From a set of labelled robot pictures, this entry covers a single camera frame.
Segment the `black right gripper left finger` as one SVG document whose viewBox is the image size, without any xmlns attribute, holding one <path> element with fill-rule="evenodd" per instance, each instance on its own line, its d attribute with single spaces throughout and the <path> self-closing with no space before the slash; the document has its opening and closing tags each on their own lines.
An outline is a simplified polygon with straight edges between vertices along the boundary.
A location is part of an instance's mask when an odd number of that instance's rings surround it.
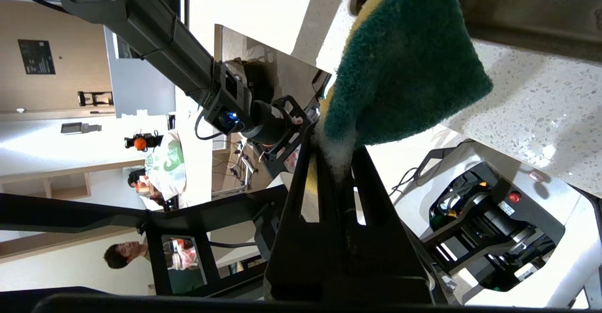
<svg viewBox="0 0 602 313">
<path fill-rule="evenodd" d="M 324 155 L 313 139 L 314 128 L 310 126 L 303 137 L 265 270 L 269 293 L 275 300 L 324 301 L 335 279 L 345 273 L 341 187 L 334 182 Z M 307 222 L 301 214 L 312 157 L 317 163 L 319 220 L 315 223 Z"/>
</svg>

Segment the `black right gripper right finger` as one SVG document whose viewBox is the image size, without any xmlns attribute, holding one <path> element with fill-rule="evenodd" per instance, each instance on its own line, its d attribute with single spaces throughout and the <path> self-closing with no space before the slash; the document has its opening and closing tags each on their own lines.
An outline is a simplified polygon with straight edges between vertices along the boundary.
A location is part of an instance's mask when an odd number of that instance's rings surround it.
<svg viewBox="0 0 602 313">
<path fill-rule="evenodd" d="M 432 304 L 428 273 L 367 148 L 353 153 L 351 171 L 365 220 L 358 222 L 351 199 L 342 227 L 353 296 L 361 303 Z"/>
</svg>

